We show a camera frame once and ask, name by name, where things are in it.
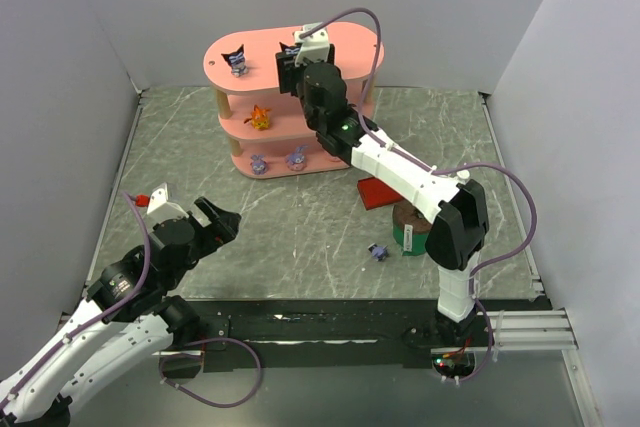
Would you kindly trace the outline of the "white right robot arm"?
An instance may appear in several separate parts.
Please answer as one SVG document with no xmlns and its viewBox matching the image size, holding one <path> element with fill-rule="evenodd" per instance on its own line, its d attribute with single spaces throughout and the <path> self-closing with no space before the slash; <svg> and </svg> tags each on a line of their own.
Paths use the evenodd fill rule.
<svg viewBox="0 0 640 427">
<path fill-rule="evenodd" d="M 373 121 L 360 116 L 347 100 L 337 66 L 297 65 L 287 52 L 275 59 L 280 92 L 298 98 L 306 124 L 323 149 L 382 181 L 430 223 L 425 250 L 439 269 L 435 324 L 444 340 L 466 337 L 477 314 L 472 271 L 489 228 L 484 188 L 474 180 L 424 169 Z"/>
</svg>

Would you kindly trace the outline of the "orange pikachu figure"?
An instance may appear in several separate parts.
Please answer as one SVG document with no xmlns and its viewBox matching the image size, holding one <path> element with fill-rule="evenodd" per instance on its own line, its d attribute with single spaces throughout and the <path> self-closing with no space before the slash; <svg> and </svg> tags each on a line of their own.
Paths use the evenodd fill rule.
<svg viewBox="0 0 640 427">
<path fill-rule="evenodd" d="M 245 118 L 243 123 L 250 124 L 256 130 L 267 130 L 270 128 L 270 112 L 270 108 L 262 108 L 254 105 L 250 116 Z"/>
</svg>

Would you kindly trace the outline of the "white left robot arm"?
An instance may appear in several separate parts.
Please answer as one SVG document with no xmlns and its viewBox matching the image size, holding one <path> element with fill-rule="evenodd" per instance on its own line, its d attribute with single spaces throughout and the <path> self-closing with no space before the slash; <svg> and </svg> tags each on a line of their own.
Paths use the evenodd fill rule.
<svg viewBox="0 0 640 427">
<path fill-rule="evenodd" d="M 144 357 L 194 340 L 200 318 L 172 295 L 199 261 L 233 241 L 241 216 L 199 197 L 202 225 L 171 201 L 166 187 L 124 196 L 138 224 L 140 208 L 153 218 L 143 243 L 108 267 L 67 322 L 14 374 L 1 382 L 4 426 L 67 426 L 100 388 Z"/>
</svg>

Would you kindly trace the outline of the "small purple bunny figure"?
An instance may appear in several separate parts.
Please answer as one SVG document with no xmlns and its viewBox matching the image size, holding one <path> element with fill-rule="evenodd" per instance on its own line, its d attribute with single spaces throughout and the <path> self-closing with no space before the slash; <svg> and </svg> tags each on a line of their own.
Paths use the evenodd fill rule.
<svg viewBox="0 0 640 427">
<path fill-rule="evenodd" d="M 253 154 L 250 162 L 251 172 L 254 175 L 265 175 L 269 171 L 269 164 L 263 154 Z"/>
</svg>

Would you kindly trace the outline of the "purple black figure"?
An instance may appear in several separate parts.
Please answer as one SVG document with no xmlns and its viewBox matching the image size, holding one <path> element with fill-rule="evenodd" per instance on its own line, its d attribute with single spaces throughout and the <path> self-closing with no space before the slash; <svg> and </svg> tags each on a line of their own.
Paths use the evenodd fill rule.
<svg viewBox="0 0 640 427">
<path fill-rule="evenodd" d="M 368 251 L 371 254 L 372 258 L 377 262 L 383 262 L 389 257 L 389 251 L 386 246 L 381 246 L 376 243 L 371 244 L 368 247 Z"/>
<path fill-rule="evenodd" d="M 248 73 L 249 68 L 246 64 L 243 44 L 241 44 L 233 52 L 223 53 L 221 57 L 226 62 L 226 64 L 230 67 L 231 74 L 234 77 L 241 77 Z"/>
<path fill-rule="evenodd" d="M 285 43 L 280 42 L 280 52 L 286 56 L 296 57 L 300 51 L 301 45 L 296 43 L 294 45 L 287 45 Z"/>
</svg>

